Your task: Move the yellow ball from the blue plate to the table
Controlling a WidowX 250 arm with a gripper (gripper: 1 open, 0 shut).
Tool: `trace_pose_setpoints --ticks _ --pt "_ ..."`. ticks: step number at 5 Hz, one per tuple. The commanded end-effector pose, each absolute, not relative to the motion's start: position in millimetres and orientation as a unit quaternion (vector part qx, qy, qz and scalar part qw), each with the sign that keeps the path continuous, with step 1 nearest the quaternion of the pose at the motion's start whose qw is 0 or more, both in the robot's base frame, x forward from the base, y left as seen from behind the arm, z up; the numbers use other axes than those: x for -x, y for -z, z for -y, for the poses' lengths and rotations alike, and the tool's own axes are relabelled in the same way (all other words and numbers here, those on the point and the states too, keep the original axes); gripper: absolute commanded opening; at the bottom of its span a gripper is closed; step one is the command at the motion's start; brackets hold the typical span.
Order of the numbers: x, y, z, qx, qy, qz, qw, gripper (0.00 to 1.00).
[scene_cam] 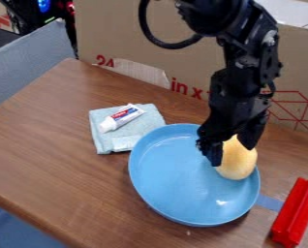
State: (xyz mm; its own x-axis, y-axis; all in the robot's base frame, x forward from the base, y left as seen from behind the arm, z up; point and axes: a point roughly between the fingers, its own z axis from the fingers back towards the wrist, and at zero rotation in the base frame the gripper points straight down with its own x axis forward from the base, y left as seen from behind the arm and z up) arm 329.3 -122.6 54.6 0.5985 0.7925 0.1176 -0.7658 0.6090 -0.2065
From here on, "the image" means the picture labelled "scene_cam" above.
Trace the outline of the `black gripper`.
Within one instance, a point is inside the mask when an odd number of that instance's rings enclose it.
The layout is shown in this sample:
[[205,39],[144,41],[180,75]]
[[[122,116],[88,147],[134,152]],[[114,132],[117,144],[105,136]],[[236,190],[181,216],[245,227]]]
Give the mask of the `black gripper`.
[[210,77],[209,116],[197,128],[197,149],[218,167],[222,142],[232,136],[246,150],[254,148],[268,121],[273,82],[261,83],[250,70],[222,69]]

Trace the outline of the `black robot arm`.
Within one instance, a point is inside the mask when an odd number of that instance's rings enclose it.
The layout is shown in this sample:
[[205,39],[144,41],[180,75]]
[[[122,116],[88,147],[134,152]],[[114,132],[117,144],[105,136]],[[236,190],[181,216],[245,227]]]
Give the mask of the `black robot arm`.
[[222,142],[236,137],[245,149],[260,140],[268,121],[270,93],[281,75],[277,22],[253,0],[177,0],[178,14],[202,37],[224,50],[225,68],[209,85],[209,117],[197,128],[197,148],[217,167]]

